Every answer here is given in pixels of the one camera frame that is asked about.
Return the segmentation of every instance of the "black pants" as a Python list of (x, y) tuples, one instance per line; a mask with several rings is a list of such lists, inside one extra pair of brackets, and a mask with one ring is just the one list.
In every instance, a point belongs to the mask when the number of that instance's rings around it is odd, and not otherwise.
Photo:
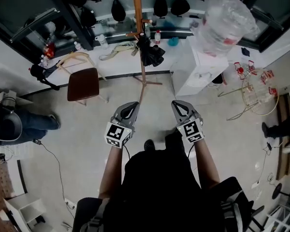
[(268, 137), (284, 137), (290, 136), (290, 117), (283, 121), (278, 126), (270, 127), (267, 131)]

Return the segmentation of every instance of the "coat rack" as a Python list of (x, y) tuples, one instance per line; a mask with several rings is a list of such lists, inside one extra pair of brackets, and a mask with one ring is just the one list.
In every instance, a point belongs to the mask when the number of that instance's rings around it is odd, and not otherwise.
[[(137, 28), (137, 32), (134, 33), (127, 33), (126, 36), (134, 36), (137, 40), (139, 38), (140, 33), (143, 33), (143, 23), (147, 22), (147, 23), (152, 23), (152, 20), (147, 20), (147, 19), (143, 19), (142, 18), (142, 3), (141, 0), (133, 0), (134, 2), (134, 7), (135, 7), (135, 19), (136, 19), (136, 28)], [(144, 94), (144, 89), (147, 86), (147, 84), (154, 84), (154, 85), (162, 85), (162, 83), (155, 83), (155, 82), (148, 82), (146, 81), (146, 73), (145, 73), (145, 67), (143, 65), (142, 59), (141, 60), (141, 70), (142, 70), (142, 79), (137, 78), (136, 76), (134, 76), (134, 78), (136, 80), (138, 80), (139, 82), (142, 82), (142, 92), (141, 92), (141, 96), (140, 96), (140, 100), (139, 102), (142, 102), (143, 99), (143, 94)]]

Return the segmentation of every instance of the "tiled floor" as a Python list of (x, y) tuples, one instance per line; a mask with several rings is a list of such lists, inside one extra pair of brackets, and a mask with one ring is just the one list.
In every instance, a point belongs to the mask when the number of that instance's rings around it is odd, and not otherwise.
[[(174, 100), (170, 85), (170, 75), (147, 76), (150, 81), (162, 82), (162, 86), (149, 86), (135, 123), (136, 133), (127, 143), (131, 155), (143, 150), (146, 139), (153, 139), (157, 149), (164, 149), (163, 130), (176, 125), (171, 109)], [(105, 104), (99, 98), (87, 101), (87, 107), (66, 99), (67, 88), (47, 91), (29, 97), (35, 103), (30, 109), (41, 114), (54, 112), (61, 120), (61, 129), (49, 131), (43, 138), (44, 145), (52, 151), (61, 164), (65, 196), (77, 202), (83, 197), (97, 197), (99, 185), (110, 147), (104, 142), (106, 123), (117, 107), (137, 101), (142, 86), (132, 77), (101, 81), (101, 94), (109, 97)], [(275, 202), (271, 196), (274, 186), (267, 182), (269, 173), (276, 174), (278, 151), (273, 150), (266, 158), (264, 172), (258, 187), (251, 185), (258, 180), (266, 147), (266, 139), (261, 131), (263, 120), (268, 125), (276, 124), (276, 111), (268, 116), (258, 116), (251, 112), (234, 121), (227, 118), (244, 109), (241, 93), (217, 97), (216, 89), (207, 88), (195, 96), (180, 97), (190, 102), (204, 119), (203, 131), (210, 152), (217, 165), (220, 179), (235, 176), (250, 200), (255, 200), (254, 208), (265, 205), (265, 210), (257, 216), (263, 222), (267, 211)], [(278, 140), (269, 140), (272, 146)], [(29, 193), (41, 197), (47, 209), (45, 219), (56, 231), (62, 221), (70, 224), (73, 218), (62, 201), (58, 164), (42, 146), (32, 144), (34, 157), (21, 160), (23, 174)], [(123, 153), (123, 166), (128, 156)], [(195, 154), (190, 154), (193, 172), (198, 180)]]

